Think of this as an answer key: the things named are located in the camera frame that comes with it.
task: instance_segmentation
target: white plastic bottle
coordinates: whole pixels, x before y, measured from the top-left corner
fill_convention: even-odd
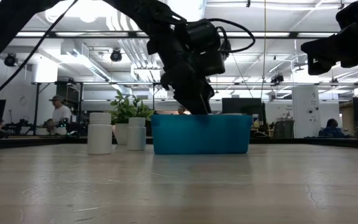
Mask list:
[[[104,155],[112,152],[111,114],[91,113],[88,126],[88,154]]]
[[[129,118],[127,149],[144,151],[146,149],[145,118]]]

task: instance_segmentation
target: man with hat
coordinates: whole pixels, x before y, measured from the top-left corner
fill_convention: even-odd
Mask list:
[[[51,134],[55,133],[55,125],[60,121],[65,118],[69,121],[71,120],[71,110],[63,104],[63,99],[60,96],[54,96],[52,98],[52,104],[55,107],[55,110],[53,111],[52,119],[48,120],[47,126],[47,129]]]

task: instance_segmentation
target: white pot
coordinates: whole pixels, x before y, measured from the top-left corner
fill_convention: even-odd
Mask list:
[[[128,140],[128,124],[116,124],[114,135],[118,145],[126,145]]]

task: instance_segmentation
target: blue container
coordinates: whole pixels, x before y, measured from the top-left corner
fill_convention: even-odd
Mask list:
[[[251,116],[153,115],[154,153],[247,153],[251,126]]]

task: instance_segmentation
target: ceiling light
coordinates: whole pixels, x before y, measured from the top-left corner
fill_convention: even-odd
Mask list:
[[[204,18],[206,0],[167,0],[166,3],[172,11],[183,16],[188,22]]]
[[[247,7],[246,2],[209,2],[207,7]],[[279,10],[279,11],[314,11],[314,10],[329,10],[338,9],[339,6],[324,6],[324,7],[286,7],[278,6],[277,4],[267,4],[266,9]],[[261,2],[253,2],[250,8],[265,9],[265,5]]]
[[[100,83],[100,82],[84,82],[84,85],[109,85],[110,83]]]
[[[83,35],[84,32],[56,32],[58,37],[76,37],[79,35]]]
[[[113,82],[120,85],[153,85],[152,82]]]
[[[56,19],[73,3],[73,0],[60,1],[51,9],[45,11],[45,17],[49,22]],[[78,17],[83,22],[93,22],[98,17],[109,17],[115,8],[104,1],[79,0],[65,15],[65,17]]]
[[[145,32],[137,32],[136,35],[138,37],[148,37],[148,35]]]
[[[249,37],[246,32],[226,32],[228,37]],[[264,32],[253,32],[255,37],[265,37]],[[266,37],[288,37],[290,35],[289,32],[266,32]]]
[[[45,32],[19,32],[16,37],[42,37]]]
[[[318,38],[318,37],[330,37],[336,33],[330,32],[309,32],[309,33],[299,33],[298,37],[311,37],[311,38]]]

